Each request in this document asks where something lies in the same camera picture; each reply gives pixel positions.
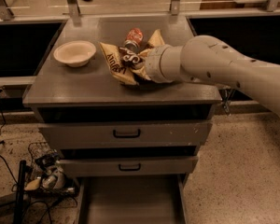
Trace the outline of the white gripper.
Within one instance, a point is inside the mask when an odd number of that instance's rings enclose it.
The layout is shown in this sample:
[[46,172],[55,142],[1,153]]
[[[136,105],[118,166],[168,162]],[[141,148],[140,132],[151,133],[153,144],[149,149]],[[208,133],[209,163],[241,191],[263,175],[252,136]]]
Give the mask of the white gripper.
[[144,68],[147,76],[155,83],[171,83],[171,80],[167,79],[161,71],[161,57],[168,48],[169,45],[162,45],[147,54]]

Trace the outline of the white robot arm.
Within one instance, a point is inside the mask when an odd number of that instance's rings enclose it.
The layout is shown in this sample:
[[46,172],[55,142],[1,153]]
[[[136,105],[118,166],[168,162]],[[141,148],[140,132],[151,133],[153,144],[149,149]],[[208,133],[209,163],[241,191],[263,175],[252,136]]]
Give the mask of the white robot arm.
[[201,81],[229,86],[280,117],[280,64],[247,57],[213,36],[194,36],[178,47],[156,47],[148,53],[144,68],[156,83]]

